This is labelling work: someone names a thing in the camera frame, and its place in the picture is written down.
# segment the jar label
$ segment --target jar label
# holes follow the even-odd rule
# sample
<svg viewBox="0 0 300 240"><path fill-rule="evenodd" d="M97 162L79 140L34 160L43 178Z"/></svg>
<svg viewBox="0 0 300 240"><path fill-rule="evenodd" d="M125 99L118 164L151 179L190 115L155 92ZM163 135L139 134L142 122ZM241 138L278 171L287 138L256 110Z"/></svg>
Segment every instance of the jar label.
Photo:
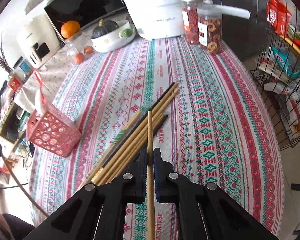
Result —
<svg viewBox="0 0 300 240"><path fill-rule="evenodd" d="M183 17L183 24L185 26L186 32L190 31L190 26L189 26L189 18L188 18L188 13L185 11L182 11L182 17Z"/></svg>
<svg viewBox="0 0 300 240"><path fill-rule="evenodd" d="M198 22L199 42L203 46L208 46L208 25Z"/></svg>

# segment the green pumpkin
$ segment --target green pumpkin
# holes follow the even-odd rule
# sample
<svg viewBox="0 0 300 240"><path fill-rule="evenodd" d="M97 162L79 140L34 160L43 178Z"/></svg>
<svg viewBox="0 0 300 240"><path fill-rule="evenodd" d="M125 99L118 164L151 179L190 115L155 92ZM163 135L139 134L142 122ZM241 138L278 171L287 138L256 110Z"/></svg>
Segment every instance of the green pumpkin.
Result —
<svg viewBox="0 0 300 240"><path fill-rule="evenodd" d="M101 19L99 25L94 28L91 38L99 38L103 35L115 31L116 29L119 29L119 25L117 25L116 22L110 20L104 21L103 19Z"/></svg>

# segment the pink basket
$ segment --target pink basket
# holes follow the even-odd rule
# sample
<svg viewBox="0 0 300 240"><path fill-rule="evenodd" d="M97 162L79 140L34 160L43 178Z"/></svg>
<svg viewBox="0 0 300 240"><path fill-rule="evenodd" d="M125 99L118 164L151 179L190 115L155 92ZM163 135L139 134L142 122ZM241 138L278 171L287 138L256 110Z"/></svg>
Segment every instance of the pink basket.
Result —
<svg viewBox="0 0 300 240"><path fill-rule="evenodd" d="M36 110L32 112L27 123L26 138L29 142L66 158L82 135L74 123L46 101L43 95L42 101L45 113L39 115Z"/></svg>

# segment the pink basket handle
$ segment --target pink basket handle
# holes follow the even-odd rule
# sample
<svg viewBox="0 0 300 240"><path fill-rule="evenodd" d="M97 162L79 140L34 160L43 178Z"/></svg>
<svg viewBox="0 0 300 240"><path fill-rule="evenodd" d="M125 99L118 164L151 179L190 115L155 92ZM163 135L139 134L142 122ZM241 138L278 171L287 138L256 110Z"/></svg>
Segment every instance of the pink basket handle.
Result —
<svg viewBox="0 0 300 240"><path fill-rule="evenodd" d="M39 85L40 85L40 92L41 92L42 102L45 103L46 98L45 98L45 96L44 96L44 94L42 92L43 81L42 81L40 73L39 73L39 71L37 69L34 69L34 75L35 75L35 77L36 77L36 79L37 79L37 81L39 82Z"/></svg>

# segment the floral tablecloth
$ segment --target floral tablecloth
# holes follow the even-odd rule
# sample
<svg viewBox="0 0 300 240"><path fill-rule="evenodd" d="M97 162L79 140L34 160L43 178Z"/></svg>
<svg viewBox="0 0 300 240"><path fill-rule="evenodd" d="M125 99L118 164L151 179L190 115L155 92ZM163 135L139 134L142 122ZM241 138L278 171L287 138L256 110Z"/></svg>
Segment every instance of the floral tablecloth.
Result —
<svg viewBox="0 0 300 240"><path fill-rule="evenodd" d="M217 183L278 235L283 172L274 130L250 74L225 44L219 55L182 37L136 38L97 53L68 73L53 103L82 132L68 158L37 150L32 197L49 214L70 198L114 136L138 109L153 104L172 83L180 93L154 139L162 158L191 181ZM146 204L128 204L125 239L146 239ZM155 204L157 239L176 239L172 204ZM44 217L34 209L36 224Z"/></svg>

